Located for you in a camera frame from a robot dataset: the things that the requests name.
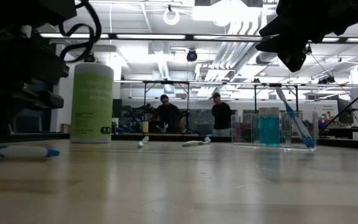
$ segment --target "dark shirt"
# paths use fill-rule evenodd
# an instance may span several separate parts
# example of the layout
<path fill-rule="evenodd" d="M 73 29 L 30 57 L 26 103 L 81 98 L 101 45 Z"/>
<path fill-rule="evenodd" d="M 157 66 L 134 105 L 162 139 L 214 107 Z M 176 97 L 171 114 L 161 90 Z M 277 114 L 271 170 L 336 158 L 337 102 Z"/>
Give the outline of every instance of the dark shirt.
<path fill-rule="evenodd" d="M 227 103 L 215 104 L 212 107 L 212 115 L 215 117 L 214 129 L 230 128 L 231 110 Z"/>
<path fill-rule="evenodd" d="M 160 118 L 160 128 L 163 124 L 168 124 L 167 132 L 180 132 L 179 125 L 179 108 L 173 104 L 160 105 L 157 108 L 158 117 Z"/>

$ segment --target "table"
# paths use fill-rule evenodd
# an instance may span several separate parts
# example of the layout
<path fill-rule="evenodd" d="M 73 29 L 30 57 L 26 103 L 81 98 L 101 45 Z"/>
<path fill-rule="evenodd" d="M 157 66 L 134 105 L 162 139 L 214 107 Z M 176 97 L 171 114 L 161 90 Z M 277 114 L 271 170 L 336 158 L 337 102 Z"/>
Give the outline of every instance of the table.
<path fill-rule="evenodd" d="M 0 223 L 358 223 L 358 150 L 17 144 L 61 155 L 0 159 Z"/>
<path fill-rule="evenodd" d="M 180 133 L 120 133 L 133 136 L 199 136 L 198 134 L 180 134 Z"/>
<path fill-rule="evenodd" d="M 358 133 L 358 128 L 329 128 L 325 129 L 322 135 L 353 139 L 353 133 Z"/>

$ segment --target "person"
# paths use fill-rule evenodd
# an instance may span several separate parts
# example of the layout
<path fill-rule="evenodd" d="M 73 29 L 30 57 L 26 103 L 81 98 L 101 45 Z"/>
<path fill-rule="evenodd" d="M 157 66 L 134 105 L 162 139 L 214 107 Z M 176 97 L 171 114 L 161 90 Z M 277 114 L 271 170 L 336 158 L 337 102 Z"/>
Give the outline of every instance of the person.
<path fill-rule="evenodd" d="M 215 105 L 212 107 L 212 115 L 215 117 L 212 136 L 230 137 L 231 109 L 230 106 L 221 100 L 219 93 L 212 96 Z"/>
<path fill-rule="evenodd" d="M 165 94 L 161 95 L 160 101 L 162 105 L 157 108 L 157 116 L 160 117 L 159 127 L 163 128 L 168 124 L 166 132 L 179 133 L 179 108 L 169 102 L 169 97 Z"/>

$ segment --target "clear glass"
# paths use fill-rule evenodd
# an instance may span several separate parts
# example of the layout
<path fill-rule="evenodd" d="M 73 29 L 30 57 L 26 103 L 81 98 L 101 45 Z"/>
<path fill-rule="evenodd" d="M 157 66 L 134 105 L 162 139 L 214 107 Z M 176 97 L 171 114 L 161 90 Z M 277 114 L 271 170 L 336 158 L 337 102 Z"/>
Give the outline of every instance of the clear glass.
<path fill-rule="evenodd" d="M 297 112 L 314 141 L 314 148 L 307 148 L 301 141 L 288 113 L 279 115 L 243 114 L 232 116 L 232 143 L 244 146 L 282 147 L 285 149 L 315 150 L 318 136 L 316 112 Z"/>

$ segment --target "green label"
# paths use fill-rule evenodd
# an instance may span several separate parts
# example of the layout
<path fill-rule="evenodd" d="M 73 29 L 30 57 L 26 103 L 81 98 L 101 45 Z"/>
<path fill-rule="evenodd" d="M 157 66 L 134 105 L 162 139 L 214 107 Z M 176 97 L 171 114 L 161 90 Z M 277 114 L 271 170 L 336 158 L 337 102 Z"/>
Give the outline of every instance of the green label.
<path fill-rule="evenodd" d="M 105 138 L 111 134 L 111 77 L 95 74 L 74 76 L 71 134 L 75 138 Z"/>

